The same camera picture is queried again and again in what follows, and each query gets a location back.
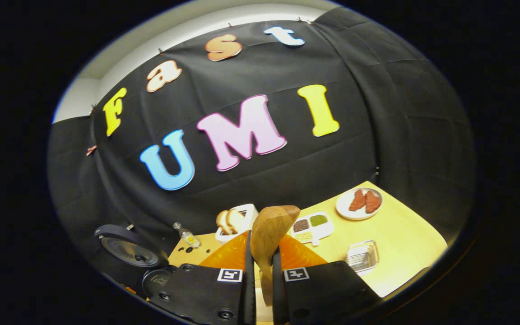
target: letter m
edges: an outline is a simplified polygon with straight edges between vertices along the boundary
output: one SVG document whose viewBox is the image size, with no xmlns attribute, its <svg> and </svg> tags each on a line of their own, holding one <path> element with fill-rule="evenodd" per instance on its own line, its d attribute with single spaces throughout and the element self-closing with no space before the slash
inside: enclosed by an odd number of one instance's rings
<svg viewBox="0 0 520 325">
<path fill-rule="evenodd" d="M 256 139 L 256 153 L 267 154 L 286 145 L 268 113 L 266 95 L 252 96 L 240 106 L 240 125 L 220 113 L 212 113 L 198 122 L 196 127 L 206 132 L 218 157 L 216 168 L 223 172 L 236 167 L 240 159 L 233 156 L 228 146 L 245 159 L 252 157 L 252 136 Z"/>
</svg>

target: white wall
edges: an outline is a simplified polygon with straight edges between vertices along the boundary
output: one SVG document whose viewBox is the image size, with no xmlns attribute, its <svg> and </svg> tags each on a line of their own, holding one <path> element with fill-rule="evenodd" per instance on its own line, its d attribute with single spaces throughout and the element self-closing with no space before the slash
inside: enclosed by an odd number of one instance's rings
<svg viewBox="0 0 520 325">
<path fill-rule="evenodd" d="M 92 104 L 98 103 L 129 72 L 158 54 L 158 49 L 169 49 L 203 33 L 227 27 L 228 23 L 239 25 L 266 20 L 296 20 L 298 17 L 313 21 L 324 12 L 326 11 L 307 6 L 254 4 L 223 9 L 186 21 L 131 49 L 131 52 L 109 69 L 103 78 L 76 78 L 61 100 L 53 123 L 89 115 Z"/>
</svg>

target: letter u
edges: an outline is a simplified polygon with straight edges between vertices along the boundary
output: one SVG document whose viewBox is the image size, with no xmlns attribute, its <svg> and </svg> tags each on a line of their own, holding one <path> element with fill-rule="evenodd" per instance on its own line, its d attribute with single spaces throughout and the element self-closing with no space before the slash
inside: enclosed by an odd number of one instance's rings
<svg viewBox="0 0 520 325">
<path fill-rule="evenodd" d="M 159 158 L 159 146 L 154 144 L 140 154 L 140 161 L 146 164 L 153 180 L 156 184 L 167 191 L 175 191 L 188 185 L 194 178 L 194 163 L 184 142 L 182 142 L 182 130 L 170 132 L 162 140 L 164 146 L 169 146 L 176 161 L 180 165 L 180 172 L 177 175 L 170 175 L 162 160 Z"/>
</svg>

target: clear glass bottle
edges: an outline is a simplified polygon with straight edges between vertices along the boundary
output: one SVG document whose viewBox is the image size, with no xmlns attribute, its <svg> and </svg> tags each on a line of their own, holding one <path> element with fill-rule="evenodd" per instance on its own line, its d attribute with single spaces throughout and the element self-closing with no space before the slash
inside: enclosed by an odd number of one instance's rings
<svg viewBox="0 0 520 325">
<path fill-rule="evenodd" d="M 180 233 L 180 237 L 184 239 L 189 245 L 193 248 L 200 248 L 202 243 L 192 234 L 190 230 L 187 230 L 186 228 L 182 227 L 182 225 L 179 222 L 174 222 L 172 225 L 174 229 Z"/>
</svg>

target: yellow table surface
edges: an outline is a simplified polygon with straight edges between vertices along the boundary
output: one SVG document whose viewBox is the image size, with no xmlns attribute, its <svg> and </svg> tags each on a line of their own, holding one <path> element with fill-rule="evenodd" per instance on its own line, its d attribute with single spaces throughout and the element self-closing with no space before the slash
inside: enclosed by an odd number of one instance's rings
<svg viewBox="0 0 520 325">
<path fill-rule="evenodd" d="M 370 187 L 382 194 L 382 207 L 371 218 L 349 220 L 336 212 L 334 207 L 339 195 L 324 202 L 301 210 L 300 216 L 325 212 L 334 224 L 334 232 L 320 239 L 318 246 L 305 243 L 328 262 L 345 260 L 348 247 L 353 243 L 374 240 L 380 262 L 372 272 L 361 278 L 380 296 L 384 297 L 402 286 L 421 269 L 434 264 L 445 252 L 447 245 L 442 236 L 421 216 L 382 189 L 365 181 L 356 187 Z M 189 247 L 180 240 L 169 257 L 169 263 L 180 266 L 183 263 L 200 264 L 221 246 L 215 234 L 196 235 L 202 246 L 191 253 L 178 251 Z M 254 277 L 259 279 L 258 266 L 254 267 Z M 259 321 L 259 325 L 272 324 Z"/>
</svg>

